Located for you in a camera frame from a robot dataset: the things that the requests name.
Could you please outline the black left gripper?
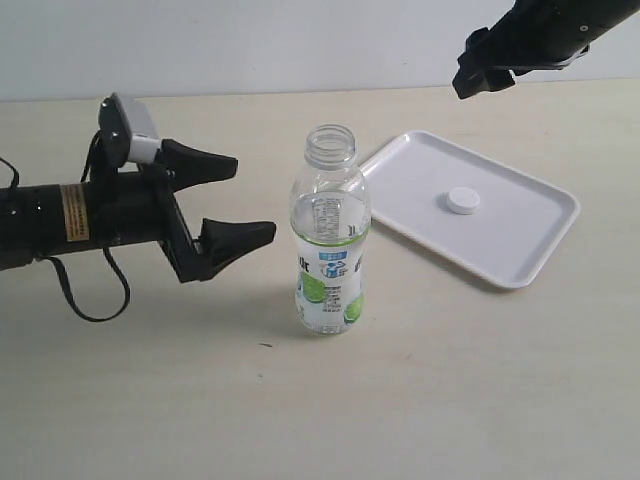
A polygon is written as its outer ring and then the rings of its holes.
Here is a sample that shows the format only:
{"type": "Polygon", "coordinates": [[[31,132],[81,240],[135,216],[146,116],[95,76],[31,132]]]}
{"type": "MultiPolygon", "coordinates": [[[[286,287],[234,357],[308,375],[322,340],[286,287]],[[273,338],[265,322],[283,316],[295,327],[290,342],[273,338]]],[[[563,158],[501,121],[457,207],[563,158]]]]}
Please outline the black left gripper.
{"type": "Polygon", "coordinates": [[[174,193],[232,179],[234,157],[161,142],[164,169],[119,172],[92,168],[89,179],[29,189],[29,240],[38,259],[156,242],[182,283],[206,281],[231,263],[274,241],[270,221],[229,223],[204,219],[191,237],[174,193]]]}

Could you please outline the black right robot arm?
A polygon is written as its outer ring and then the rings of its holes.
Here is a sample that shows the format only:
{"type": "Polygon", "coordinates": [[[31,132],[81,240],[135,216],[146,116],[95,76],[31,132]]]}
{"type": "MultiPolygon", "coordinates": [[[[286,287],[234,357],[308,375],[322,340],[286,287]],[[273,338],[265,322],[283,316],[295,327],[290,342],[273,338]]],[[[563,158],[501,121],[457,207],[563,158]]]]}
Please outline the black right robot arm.
{"type": "Polygon", "coordinates": [[[638,12],[633,0],[516,1],[493,26],[467,37],[452,86],[465,100],[510,88],[532,71],[562,70],[638,12]]]}

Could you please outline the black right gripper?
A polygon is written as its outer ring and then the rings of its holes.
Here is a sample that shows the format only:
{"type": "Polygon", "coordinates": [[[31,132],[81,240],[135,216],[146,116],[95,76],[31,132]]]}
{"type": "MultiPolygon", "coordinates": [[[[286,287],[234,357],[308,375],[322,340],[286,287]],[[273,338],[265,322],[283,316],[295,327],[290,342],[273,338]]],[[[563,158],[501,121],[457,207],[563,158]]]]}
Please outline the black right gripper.
{"type": "Polygon", "coordinates": [[[460,100],[487,91],[504,91],[516,84],[511,71],[524,75],[530,71],[562,70],[589,52],[589,43],[551,45],[545,36],[538,39],[514,24],[497,23],[467,37],[465,49],[457,59],[452,87],[460,100]]]}

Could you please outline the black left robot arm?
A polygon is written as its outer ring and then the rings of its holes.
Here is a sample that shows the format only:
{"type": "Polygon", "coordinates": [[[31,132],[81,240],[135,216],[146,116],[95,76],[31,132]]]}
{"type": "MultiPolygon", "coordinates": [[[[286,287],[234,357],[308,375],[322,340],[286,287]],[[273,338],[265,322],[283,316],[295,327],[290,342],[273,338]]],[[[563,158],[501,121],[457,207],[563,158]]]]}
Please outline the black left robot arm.
{"type": "Polygon", "coordinates": [[[233,178],[238,161],[164,140],[151,164],[122,172],[98,142],[90,178],[75,184],[10,186],[1,191],[1,267],[46,257],[155,242],[182,283],[208,281],[234,261],[270,244],[271,221],[203,219],[192,237],[176,192],[233,178]]]}

